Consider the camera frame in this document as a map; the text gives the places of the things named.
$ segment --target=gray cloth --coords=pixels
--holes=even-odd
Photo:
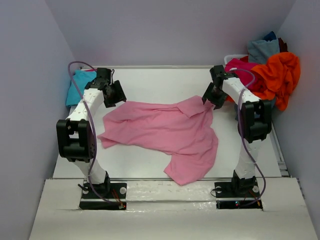
[[[280,53],[279,40],[249,41],[247,44],[249,63],[266,64],[269,57]]]

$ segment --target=pile of clothes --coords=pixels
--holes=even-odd
[[[287,44],[273,31],[262,40],[249,41],[247,50],[248,56],[232,59],[226,64],[225,71],[238,68],[252,72],[255,82],[248,89],[263,100],[273,101],[284,111],[300,78],[299,58],[288,52]],[[247,72],[236,71],[236,74],[244,85],[252,81]]]

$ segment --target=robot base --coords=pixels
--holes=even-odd
[[[126,210],[127,202],[125,202],[127,196],[127,183],[126,182],[110,182],[107,180],[108,188],[105,188],[106,184],[94,184],[94,189],[104,198],[111,203],[105,202],[100,199],[91,189],[90,184],[85,182],[83,186],[79,185],[82,189],[81,200],[79,207],[82,210]]]
[[[260,195],[256,177],[250,179],[240,179],[238,175],[233,172],[231,181],[222,181],[214,183],[215,197],[217,200],[217,209],[262,209],[262,202],[257,202],[245,206],[252,200],[245,200],[246,198],[256,198]]]

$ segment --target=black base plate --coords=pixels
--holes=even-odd
[[[216,201],[216,209],[263,209],[262,202],[259,200],[259,204],[257,202],[250,204],[252,200],[245,201]]]
[[[81,201],[79,208],[82,210],[126,210],[127,203],[123,201],[122,204],[123,208],[119,208],[119,204],[117,202],[110,204],[105,201]]]
[[[127,189],[127,183],[126,182],[111,182],[110,183],[110,192],[105,196],[106,199],[114,200],[114,196],[112,195],[113,190],[115,190],[116,194],[118,194],[118,197],[120,199],[126,199],[127,193],[121,194],[120,189],[125,188]],[[82,199],[99,199],[99,197],[93,192],[89,191],[87,194],[84,194],[82,192]]]
[[[232,190],[232,184],[230,181],[221,181],[221,182],[215,182],[214,183],[214,188],[215,190],[215,196],[217,199],[229,199],[229,198],[245,198],[245,197],[250,197],[249,192],[245,193],[238,193],[236,194]],[[260,192],[255,192],[254,193],[256,196],[260,195]]]

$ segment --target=lavender wall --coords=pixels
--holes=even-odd
[[[301,77],[274,125],[289,172],[300,178],[305,202],[320,238],[320,2],[297,0],[278,35],[300,57]]]
[[[57,159],[74,57],[44,0],[1,0],[0,33],[0,238],[26,240]]]
[[[295,0],[46,0],[93,65],[214,65],[277,31]]]

